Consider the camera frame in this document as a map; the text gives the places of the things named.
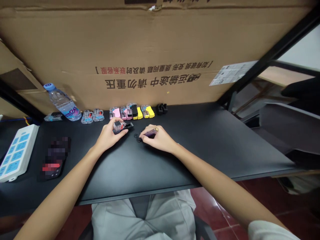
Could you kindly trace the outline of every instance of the white power strip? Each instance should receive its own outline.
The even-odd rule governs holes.
[[[14,181],[26,172],[38,129],[32,124],[17,131],[0,166],[0,182]]]

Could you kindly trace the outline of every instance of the plastic bottle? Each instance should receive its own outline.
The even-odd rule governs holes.
[[[77,121],[81,118],[80,110],[64,92],[57,89],[52,83],[47,83],[43,87],[48,91],[51,102],[66,118],[70,121]]]

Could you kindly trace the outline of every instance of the hand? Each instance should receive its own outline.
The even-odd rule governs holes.
[[[157,127],[159,131],[156,133],[154,139],[145,136],[147,132],[151,131],[155,127]],[[161,126],[150,124],[140,133],[139,137],[142,138],[144,143],[168,153],[173,153],[178,146],[178,143],[176,143]]]
[[[123,122],[121,118],[113,117],[107,125],[103,126],[100,136],[98,137],[97,142],[94,145],[94,147],[98,151],[101,151],[101,153],[112,147],[116,142],[120,140],[120,138],[122,138],[128,132],[128,129],[125,129],[115,135],[113,133],[113,124],[116,121]]]

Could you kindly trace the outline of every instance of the smartphone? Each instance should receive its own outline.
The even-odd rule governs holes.
[[[49,144],[47,155],[42,162],[40,178],[42,181],[60,176],[64,162],[70,152],[70,137],[53,138]]]

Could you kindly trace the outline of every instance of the pen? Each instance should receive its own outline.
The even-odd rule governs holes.
[[[152,129],[151,131],[147,132],[147,133],[145,134],[145,136],[149,137],[149,136],[151,136],[152,134],[156,134],[158,131],[159,131],[158,128],[154,128],[154,129]]]

